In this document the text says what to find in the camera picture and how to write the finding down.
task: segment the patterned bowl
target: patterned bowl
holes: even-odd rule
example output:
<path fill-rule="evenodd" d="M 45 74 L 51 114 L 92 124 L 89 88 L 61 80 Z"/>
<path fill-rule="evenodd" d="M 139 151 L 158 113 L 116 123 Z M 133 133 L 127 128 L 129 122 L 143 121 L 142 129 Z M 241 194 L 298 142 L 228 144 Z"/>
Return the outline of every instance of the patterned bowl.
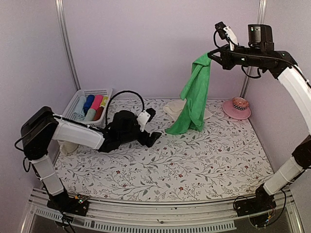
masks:
<path fill-rule="evenodd" d="M 248 101 L 241 97 L 233 98 L 232 103 L 233 103 L 233 106 L 238 110 L 245 110 L 249 106 Z"/>

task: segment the pink towel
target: pink towel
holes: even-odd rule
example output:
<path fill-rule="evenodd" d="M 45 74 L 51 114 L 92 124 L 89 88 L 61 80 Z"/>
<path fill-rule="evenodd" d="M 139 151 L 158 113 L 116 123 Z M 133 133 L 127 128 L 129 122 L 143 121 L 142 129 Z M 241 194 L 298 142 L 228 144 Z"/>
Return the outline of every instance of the pink towel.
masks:
<path fill-rule="evenodd" d="M 101 104 L 103 100 L 103 96 L 102 95 L 96 95 L 95 99 L 92 103 L 91 109 L 95 109 L 97 111 L 97 109 L 99 108 L 99 105 Z"/>

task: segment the pink plate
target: pink plate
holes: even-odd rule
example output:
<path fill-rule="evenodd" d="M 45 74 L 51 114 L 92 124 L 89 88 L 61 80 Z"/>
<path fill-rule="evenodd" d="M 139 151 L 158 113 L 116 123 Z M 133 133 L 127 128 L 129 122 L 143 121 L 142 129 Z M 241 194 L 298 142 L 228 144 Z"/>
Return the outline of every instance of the pink plate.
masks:
<path fill-rule="evenodd" d="M 223 110 L 229 117 L 236 120 L 245 120 L 251 116 L 251 110 L 249 108 L 238 110 L 233 106 L 232 100 L 223 103 Z"/>

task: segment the dark blue rolled towel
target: dark blue rolled towel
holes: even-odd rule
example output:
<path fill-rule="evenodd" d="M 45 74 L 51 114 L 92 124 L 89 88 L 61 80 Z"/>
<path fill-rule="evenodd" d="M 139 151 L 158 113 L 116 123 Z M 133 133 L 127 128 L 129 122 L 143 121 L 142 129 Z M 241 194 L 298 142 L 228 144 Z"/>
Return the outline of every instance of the dark blue rolled towel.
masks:
<path fill-rule="evenodd" d="M 85 115 L 87 114 L 89 108 L 92 106 L 92 103 L 95 99 L 94 95 L 89 95 L 86 99 L 85 104 L 83 105 L 83 112 L 85 113 Z"/>

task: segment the metal pole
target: metal pole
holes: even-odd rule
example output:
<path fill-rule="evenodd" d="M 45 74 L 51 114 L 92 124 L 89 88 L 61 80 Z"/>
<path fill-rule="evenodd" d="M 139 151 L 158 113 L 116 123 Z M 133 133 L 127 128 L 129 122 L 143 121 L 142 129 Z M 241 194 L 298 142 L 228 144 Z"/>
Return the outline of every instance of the metal pole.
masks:
<path fill-rule="evenodd" d="M 55 0 L 55 3 L 56 3 L 56 11 L 57 11 L 57 16 L 58 16 L 60 31 L 63 37 L 67 60 L 68 60 L 70 71 L 71 71 L 72 81 L 73 81 L 73 84 L 76 90 L 80 90 L 81 86 L 80 86 L 77 71 L 74 65 L 73 56 L 71 53 L 71 48 L 70 48 L 70 43 L 69 43 L 69 38 L 68 38 L 63 0 Z"/>
<path fill-rule="evenodd" d="M 258 9 L 258 16 L 257 16 L 257 24 L 263 24 L 264 17 L 266 15 L 266 6 L 267 6 L 267 0 L 260 0 L 259 9 Z M 248 75 L 251 75 L 252 72 L 253 72 L 253 67 L 248 67 L 246 70 L 246 73 Z M 245 96 L 246 96 L 246 92 L 247 92 L 247 89 L 249 86 L 249 82 L 250 82 L 250 78 L 245 75 L 243 86 L 242 86 L 242 91 L 240 94 L 240 96 L 242 98 L 245 98 Z"/>

